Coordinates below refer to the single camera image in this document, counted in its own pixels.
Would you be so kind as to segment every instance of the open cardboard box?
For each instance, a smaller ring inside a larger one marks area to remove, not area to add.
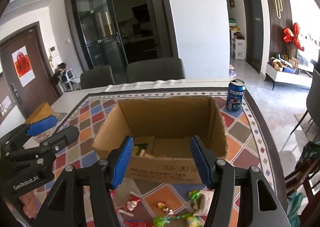
[[[164,183],[201,183],[190,152],[199,135],[217,157],[225,158],[227,142],[214,98],[170,97],[118,101],[97,134],[93,147],[106,158],[126,135],[148,143],[150,158],[132,156],[125,176]]]

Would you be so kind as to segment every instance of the gray chair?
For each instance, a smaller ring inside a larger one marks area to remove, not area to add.
[[[314,70],[313,71],[313,78],[312,78],[312,84],[310,87],[310,91],[308,93],[307,96],[307,111],[305,112],[305,114],[302,116],[301,120],[298,122],[298,124],[295,126],[295,128],[293,129],[293,131],[290,133],[290,135],[297,129],[297,127],[301,124],[301,122],[303,121],[303,119],[306,117],[306,115],[309,113],[311,119],[309,120],[309,122],[311,120],[312,123],[310,125],[310,127],[312,126],[313,123],[315,123],[317,125],[317,127],[320,129],[320,106],[319,106],[319,96],[320,96],[320,74]],[[313,141],[315,141],[317,139],[317,137],[319,136],[319,133],[317,134],[317,136],[314,138]]]
[[[81,89],[90,89],[115,85],[112,70],[109,65],[96,67],[85,71],[80,76]]]
[[[177,57],[134,62],[127,67],[128,83],[185,79],[183,63]]]

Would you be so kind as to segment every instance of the picture frame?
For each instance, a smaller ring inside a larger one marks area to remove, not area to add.
[[[229,0],[230,8],[234,8],[236,6],[235,0]]]

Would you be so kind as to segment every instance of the dark doorway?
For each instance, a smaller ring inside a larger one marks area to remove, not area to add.
[[[87,67],[110,65],[116,84],[126,82],[129,63],[172,57],[163,0],[71,0],[71,4]]]
[[[247,23],[246,62],[260,73],[263,52],[263,14],[261,0],[244,0],[244,8]]]
[[[58,99],[45,67],[36,26],[1,44],[0,57],[7,84],[24,116],[28,117],[41,103],[52,105]]]

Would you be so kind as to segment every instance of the pepsi can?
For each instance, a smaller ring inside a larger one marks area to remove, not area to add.
[[[242,98],[244,96],[245,86],[240,79],[233,79],[229,84],[227,96],[227,108],[232,112],[237,112],[241,109]]]

